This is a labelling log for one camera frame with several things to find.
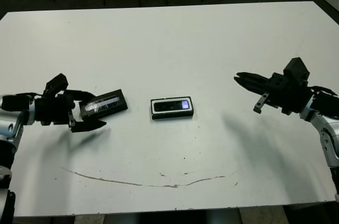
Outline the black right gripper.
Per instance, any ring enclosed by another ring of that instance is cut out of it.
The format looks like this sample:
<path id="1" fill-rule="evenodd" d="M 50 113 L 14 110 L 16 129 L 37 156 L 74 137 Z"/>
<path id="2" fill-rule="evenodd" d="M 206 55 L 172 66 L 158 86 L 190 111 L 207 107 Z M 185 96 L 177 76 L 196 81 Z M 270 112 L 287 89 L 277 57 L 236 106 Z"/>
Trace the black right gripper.
<path id="1" fill-rule="evenodd" d="M 284 114 L 300 113 L 311 96 L 307 76 L 299 77 L 292 73 L 273 73 L 270 78 L 266 78 L 259 74 L 240 72 L 236 74 L 235 81 L 248 91 L 261 95 L 254 106 L 254 111 L 259 114 L 264 105 L 280 107 Z"/>

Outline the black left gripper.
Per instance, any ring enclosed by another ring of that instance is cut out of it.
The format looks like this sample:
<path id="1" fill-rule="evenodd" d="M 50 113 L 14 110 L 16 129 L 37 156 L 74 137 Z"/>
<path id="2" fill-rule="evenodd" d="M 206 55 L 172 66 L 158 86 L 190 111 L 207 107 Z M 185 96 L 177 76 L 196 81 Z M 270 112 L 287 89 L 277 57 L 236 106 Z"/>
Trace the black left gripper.
<path id="1" fill-rule="evenodd" d="M 72 132 L 88 132 L 106 125 L 101 120 L 76 121 L 72 109 L 75 101 L 88 101 L 95 95 L 78 90 L 65 90 L 63 94 L 55 97 L 39 97 L 34 99 L 34 120 L 42 126 L 67 124 Z"/>

